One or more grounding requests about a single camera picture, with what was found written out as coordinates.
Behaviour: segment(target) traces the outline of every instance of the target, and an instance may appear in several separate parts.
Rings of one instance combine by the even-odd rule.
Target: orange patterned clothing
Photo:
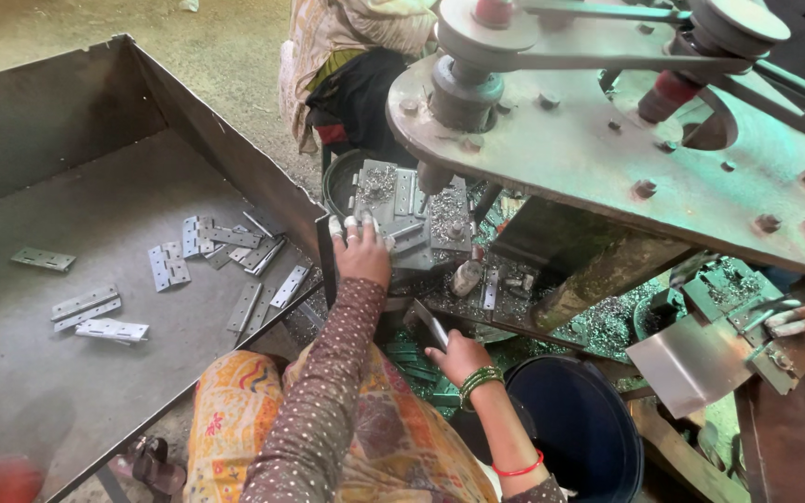
[[[458,434],[371,343],[384,298],[378,285],[342,280],[325,328],[283,379],[256,353],[211,364],[195,397],[185,501],[497,501]],[[534,489],[533,501],[565,501],[554,477]]]

